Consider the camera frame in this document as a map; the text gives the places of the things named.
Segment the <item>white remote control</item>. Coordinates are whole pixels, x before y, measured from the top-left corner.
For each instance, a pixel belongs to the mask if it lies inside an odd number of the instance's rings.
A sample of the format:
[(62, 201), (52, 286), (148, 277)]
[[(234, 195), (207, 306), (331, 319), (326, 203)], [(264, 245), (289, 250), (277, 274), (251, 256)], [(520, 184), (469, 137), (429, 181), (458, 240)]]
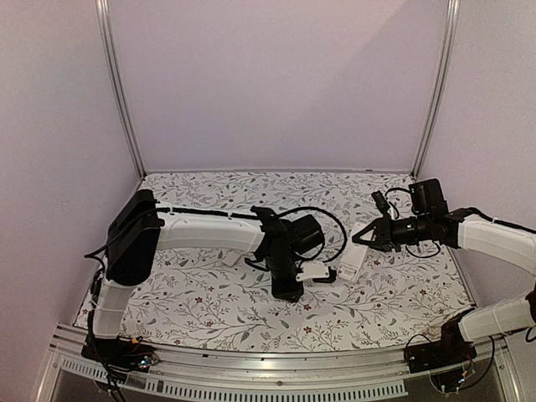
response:
[(354, 244), (351, 241), (351, 237), (357, 234), (361, 229), (364, 229), (366, 224), (356, 222), (348, 237), (348, 243), (341, 255), (337, 268), (338, 278), (352, 283), (358, 281), (359, 272), (364, 264), (368, 247), (366, 245)]

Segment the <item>white battery cover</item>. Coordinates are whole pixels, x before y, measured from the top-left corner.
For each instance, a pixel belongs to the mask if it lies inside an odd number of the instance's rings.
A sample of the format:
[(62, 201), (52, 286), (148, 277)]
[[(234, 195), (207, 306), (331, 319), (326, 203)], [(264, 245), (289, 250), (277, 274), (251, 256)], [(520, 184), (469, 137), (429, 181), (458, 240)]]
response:
[(231, 250), (223, 259), (222, 262), (225, 266), (233, 267), (235, 266), (242, 258), (244, 254), (238, 250)]

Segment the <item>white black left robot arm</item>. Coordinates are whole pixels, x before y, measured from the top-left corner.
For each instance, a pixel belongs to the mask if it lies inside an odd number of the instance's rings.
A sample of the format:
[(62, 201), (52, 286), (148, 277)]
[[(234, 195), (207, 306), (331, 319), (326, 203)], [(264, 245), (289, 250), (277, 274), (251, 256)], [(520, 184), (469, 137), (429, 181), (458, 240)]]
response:
[(252, 254), (249, 265), (264, 263), (271, 276), (274, 298), (297, 302), (303, 282), (327, 279), (327, 264), (305, 254), (322, 249), (321, 225), (307, 214), (285, 219), (272, 209), (253, 206), (237, 212), (189, 209), (161, 204), (150, 190), (139, 190), (116, 216), (107, 241), (87, 258), (100, 264), (90, 286), (88, 334), (81, 355), (100, 363), (111, 375), (146, 372), (158, 358), (153, 347), (119, 337), (121, 319), (134, 289), (151, 274), (159, 250), (217, 248)]

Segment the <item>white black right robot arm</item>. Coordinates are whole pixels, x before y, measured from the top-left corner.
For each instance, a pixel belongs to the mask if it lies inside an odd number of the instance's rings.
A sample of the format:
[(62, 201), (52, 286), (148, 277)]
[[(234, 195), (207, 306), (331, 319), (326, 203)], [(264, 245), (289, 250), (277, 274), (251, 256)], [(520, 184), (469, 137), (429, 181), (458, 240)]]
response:
[[(435, 241), (453, 249), (474, 251), (535, 273), (535, 232), (494, 219), (475, 207), (450, 211), (438, 179), (413, 183), (408, 192), (412, 216), (393, 219), (381, 192), (372, 197), (382, 214), (353, 234), (352, 242), (377, 251), (399, 251), (403, 246)], [(459, 313), (441, 327), (436, 342), (405, 347), (411, 373), (447, 367), (475, 358), (475, 341), (521, 332), (535, 326), (535, 293)]]

